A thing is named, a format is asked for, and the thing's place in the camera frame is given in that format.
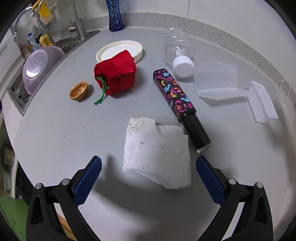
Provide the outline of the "white plastic tray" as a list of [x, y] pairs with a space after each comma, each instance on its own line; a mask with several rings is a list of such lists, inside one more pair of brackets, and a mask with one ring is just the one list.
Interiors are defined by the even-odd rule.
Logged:
[[267, 123], [272, 119], [278, 119], [273, 102], [263, 85], [252, 81], [252, 86], [247, 92], [247, 99], [257, 123]]

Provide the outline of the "white foam piece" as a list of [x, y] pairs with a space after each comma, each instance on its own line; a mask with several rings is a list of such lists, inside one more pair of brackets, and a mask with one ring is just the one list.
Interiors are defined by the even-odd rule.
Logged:
[[166, 189], [190, 186], [191, 158], [185, 128], [157, 125], [152, 118], [130, 118], [123, 171], [139, 173]]

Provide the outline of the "walnut shell half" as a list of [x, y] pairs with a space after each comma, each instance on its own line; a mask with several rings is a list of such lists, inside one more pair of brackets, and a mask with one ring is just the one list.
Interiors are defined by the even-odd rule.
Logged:
[[69, 93], [69, 97], [74, 101], [83, 99], [88, 91], [88, 83], [84, 80], [76, 84]]

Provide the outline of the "clear plastic lidded box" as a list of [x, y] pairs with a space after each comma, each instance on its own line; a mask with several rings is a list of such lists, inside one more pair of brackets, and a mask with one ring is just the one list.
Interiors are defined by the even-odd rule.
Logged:
[[237, 67], [231, 64], [195, 62], [195, 92], [197, 96], [213, 100], [246, 97], [237, 88]]

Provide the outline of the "clear plastic bottle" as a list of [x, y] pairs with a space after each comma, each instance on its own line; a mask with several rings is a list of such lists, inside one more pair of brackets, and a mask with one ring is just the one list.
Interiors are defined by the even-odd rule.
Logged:
[[164, 31], [164, 59], [175, 75], [188, 78], [194, 73], [194, 49], [187, 34], [180, 28], [168, 28]]

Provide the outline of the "white round plastic lid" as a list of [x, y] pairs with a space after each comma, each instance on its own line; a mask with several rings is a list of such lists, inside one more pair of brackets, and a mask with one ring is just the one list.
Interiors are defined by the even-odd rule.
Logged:
[[123, 41], [110, 43], [104, 46], [103, 48], [101, 48], [97, 52], [95, 58], [99, 63], [104, 60], [110, 59], [125, 50], [130, 53], [135, 63], [140, 61], [140, 59], [142, 58], [142, 54], [143, 54], [142, 45], [139, 42], [132, 41], [132, 40], [123, 40]]

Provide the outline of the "stainless steel sink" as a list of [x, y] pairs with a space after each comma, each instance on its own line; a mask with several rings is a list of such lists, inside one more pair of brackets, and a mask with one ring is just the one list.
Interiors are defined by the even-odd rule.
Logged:
[[79, 40], [77, 35], [65, 37], [58, 40], [55, 46], [42, 47], [30, 55], [8, 87], [8, 94], [21, 115], [26, 112], [30, 101], [57, 65], [97, 33], [99, 30], [88, 32], [84, 40]]

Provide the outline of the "purple plastic bowl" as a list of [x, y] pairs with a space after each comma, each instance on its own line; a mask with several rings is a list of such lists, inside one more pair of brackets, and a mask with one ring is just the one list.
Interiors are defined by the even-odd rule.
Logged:
[[25, 89], [32, 95], [49, 71], [65, 56], [57, 46], [41, 47], [25, 61], [22, 77]]

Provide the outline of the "yellow sponge brush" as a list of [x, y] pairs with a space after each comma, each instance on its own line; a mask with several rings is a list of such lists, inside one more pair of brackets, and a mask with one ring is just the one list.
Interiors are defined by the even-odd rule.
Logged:
[[53, 46], [53, 43], [47, 34], [41, 35], [39, 42], [42, 47]]

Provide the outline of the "tall steel faucet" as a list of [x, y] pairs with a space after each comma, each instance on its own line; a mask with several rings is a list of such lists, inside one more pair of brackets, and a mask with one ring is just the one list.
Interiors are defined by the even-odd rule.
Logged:
[[88, 37], [88, 34], [85, 30], [82, 20], [78, 16], [74, 0], [71, 0], [70, 2], [71, 2], [71, 6], [72, 6], [72, 9], [74, 12], [75, 21], [72, 22], [70, 20], [70, 27], [68, 28], [68, 30], [70, 33], [77, 32], [78, 39], [80, 41], [85, 40]]

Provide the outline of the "blue patterned vase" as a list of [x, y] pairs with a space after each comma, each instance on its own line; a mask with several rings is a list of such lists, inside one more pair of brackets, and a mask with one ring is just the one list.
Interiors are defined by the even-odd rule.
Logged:
[[123, 30], [125, 25], [121, 17], [119, 0], [106, 0], [106, 4], [109, 14], [109, 30], [111, 32]]

